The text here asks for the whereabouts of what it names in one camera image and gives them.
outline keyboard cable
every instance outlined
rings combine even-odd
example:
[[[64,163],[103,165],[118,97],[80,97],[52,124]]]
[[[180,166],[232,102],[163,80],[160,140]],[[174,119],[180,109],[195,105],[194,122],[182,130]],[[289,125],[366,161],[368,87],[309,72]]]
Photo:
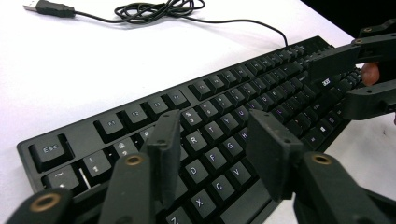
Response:
[[[190,17],[194,10],[202,9],[205,7],[204,0],[198,0],[201,5],[196,7],[194,0],[168,0],[166,3],[151,4],[151,3],[132,3],[129,5],[116,7],[114,13],[120,17],[119,20],[107,20],[91,14],[74,10],[63,4],[56,4],[46,0],[28,0],[23,7],[26,10],[35,11],[43,15],[51,15],[60,18],[74,18],[76,15],[88,17],[94,20],[103,21],[107,23],[123,23],[129,22],[131,24],[148,24],[159,20],[162,17],[182,18],[190,21],[197,21],[203,23],[231,23],[231,22],[252,22],[271,29],[282,35],[285,46],[288,46],[288,39],[286,36],[275,27],[265,24],[260,21],[254,20],[227,20],[227,21],[205,21]]]

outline computer keyboard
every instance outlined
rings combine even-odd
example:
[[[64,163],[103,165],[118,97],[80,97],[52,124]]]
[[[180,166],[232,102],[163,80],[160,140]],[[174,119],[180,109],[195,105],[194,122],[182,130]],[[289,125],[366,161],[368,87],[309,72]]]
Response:
[[[75,223],[96,223],[115,161],[140,150],[162,113],[179,109],[177,198],[157,209],[157,223],[263,223],[277,203],[246,159],[248,111],[274,114],[324,151],[348,123],[340,101],[361,83],[358,68],[307,83],[310,55],[329,48],[314,36],[25,140],[17,148],[31,186],[71,189]]]

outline white table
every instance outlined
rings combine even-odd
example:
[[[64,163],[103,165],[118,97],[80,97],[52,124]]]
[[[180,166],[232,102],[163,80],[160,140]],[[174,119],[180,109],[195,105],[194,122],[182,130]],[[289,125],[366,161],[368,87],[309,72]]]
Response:
[[[113,9],[129,2],[61,3],[112,19]],[[352,40],[298,0],[206,3],[192,16],[266,22],[290,44],[313,35],[336,47]],[[20,141],[284,46],[279,34],[256,24],[164,19],[135,27],[39,15],[21,1],[0,1],[0,8],[0,223],[33,193]],[[393,115],[353,121],[327,152],[360,185],[395,200],[395,136]],[[265,223],[296,222],[290,205],[283,202]]]

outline hand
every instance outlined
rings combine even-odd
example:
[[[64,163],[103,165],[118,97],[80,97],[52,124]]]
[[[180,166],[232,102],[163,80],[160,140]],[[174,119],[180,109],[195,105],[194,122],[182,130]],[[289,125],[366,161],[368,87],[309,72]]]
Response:
[[[379,80],[378,63],[365,63],[361,68],[361,80],[366,86],[374,85]],[[396,113],[393,122],[396,125]]]

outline usb connector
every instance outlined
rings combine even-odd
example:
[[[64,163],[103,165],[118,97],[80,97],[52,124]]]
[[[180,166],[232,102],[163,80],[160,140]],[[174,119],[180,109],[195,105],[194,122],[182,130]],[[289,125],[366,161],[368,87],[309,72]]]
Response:
[[[76,15],[73,7],[51,3],[46,0],[27,0],[23,7],[26,10],[35,11],[39,14],[62,18],[72,18]]]

